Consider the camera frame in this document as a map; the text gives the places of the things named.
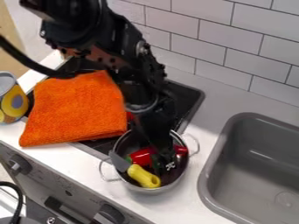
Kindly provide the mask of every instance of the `gray sink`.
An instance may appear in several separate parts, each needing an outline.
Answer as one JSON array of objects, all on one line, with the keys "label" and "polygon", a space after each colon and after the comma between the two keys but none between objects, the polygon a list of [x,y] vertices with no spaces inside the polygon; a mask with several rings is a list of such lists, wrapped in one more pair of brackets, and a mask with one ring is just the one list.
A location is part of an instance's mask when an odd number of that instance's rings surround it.
[{"label": "gray sink", "polygon": [[299,129],[262,115],[233,117],[198,192],[213,212],[236,223],[298,224]]}]

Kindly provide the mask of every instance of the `canned food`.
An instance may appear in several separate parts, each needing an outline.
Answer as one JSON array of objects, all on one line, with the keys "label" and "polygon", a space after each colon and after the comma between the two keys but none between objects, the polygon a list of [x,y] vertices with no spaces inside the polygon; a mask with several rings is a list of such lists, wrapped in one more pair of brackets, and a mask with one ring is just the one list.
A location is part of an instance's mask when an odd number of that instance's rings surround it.
[{"label": "canned food", "polygon": [[0,71],[0,123],[13,123],[29,108],[29,100],[16,77]]}]

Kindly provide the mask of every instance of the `red object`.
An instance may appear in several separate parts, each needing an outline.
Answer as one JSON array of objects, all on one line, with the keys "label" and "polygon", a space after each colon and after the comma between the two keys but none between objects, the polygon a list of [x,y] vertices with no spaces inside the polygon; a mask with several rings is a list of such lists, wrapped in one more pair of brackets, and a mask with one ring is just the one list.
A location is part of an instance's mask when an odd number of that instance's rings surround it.
[{"label": "red object", "polygon": [[[188,153],[188,149],[181,145],[174,145],[175,151],[177,155],[183,156]],[[127,156],[127,160],[131,164],[137,164],[140,166],[151,166],[152,167],[152,160],[151,155],[156,154],[155,150],[151,147],[143,148],[138,151],[135,151]]]},{"label": "red object", "polygon": [[131,122],[134,120],[134,116],[131,112],[127,112],[127,120],[128,120],[128,122]]}]

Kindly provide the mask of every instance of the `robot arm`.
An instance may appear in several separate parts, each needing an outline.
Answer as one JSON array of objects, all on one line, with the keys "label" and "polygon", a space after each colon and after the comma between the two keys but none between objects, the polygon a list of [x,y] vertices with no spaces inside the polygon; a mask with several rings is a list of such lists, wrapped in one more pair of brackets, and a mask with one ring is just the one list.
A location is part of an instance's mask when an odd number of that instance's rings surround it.
[{"label": "robot arm", "polygon": [[65,56],[102,64],[119,85],[136,129],[158,152],[161,165],[176,163],[170,129],[175,101],[163,91],[164,65],[152,55],[143,35],[106,0],[20,0],[43,19],[40,36]]}]

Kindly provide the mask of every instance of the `orange towel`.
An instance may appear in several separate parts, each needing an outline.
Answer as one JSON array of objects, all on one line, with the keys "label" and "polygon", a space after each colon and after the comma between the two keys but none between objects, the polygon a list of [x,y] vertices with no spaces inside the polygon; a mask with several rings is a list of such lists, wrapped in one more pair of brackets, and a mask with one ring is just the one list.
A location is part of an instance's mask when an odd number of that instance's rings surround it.
[{"label": "orange towel", "polygon": [[49,79],[34,89],[23,147],[120,136],[127,131],[122,93],[106,71]]}]

